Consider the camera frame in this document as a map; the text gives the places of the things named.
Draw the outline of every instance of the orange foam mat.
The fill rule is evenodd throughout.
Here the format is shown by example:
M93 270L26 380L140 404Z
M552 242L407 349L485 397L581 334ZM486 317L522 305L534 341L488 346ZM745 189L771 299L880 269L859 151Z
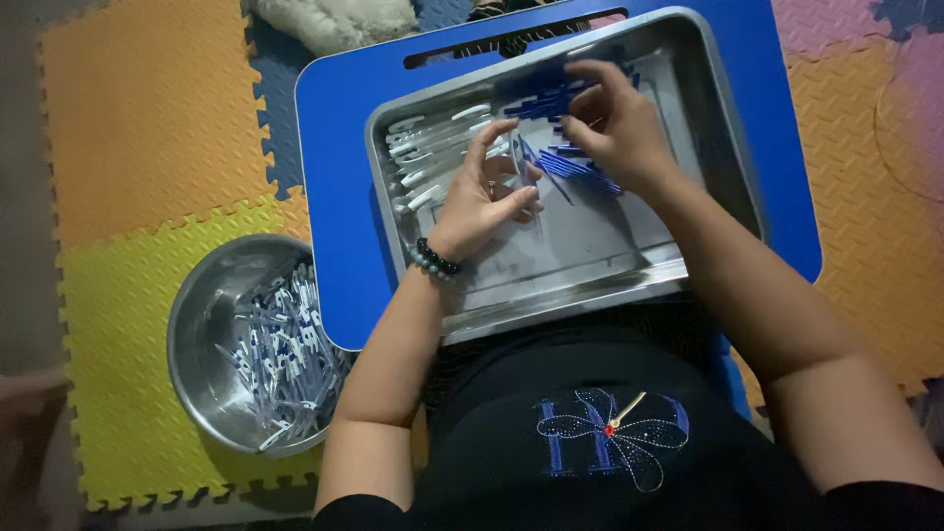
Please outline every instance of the orange foam mat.
M902 133L919 116L894 82L896 52L870 37L787 63L823 248L816 288L913 394L944 373L944 205L929 193L939 176L926 153Z
M233 0L121 0L40 35L63 248L275 192Z
M133 231L58 257L79 487L89 509L189 500L203 487L214 496L248 491L256 480L275 488L282 476L304 484L304 474L318 472L320 446L275 460L216 443L187 418L167 376L167 319L184 278L232 238L287 232L280 204L258 197L231 213L214 209L203 222L190 216L181 227Z

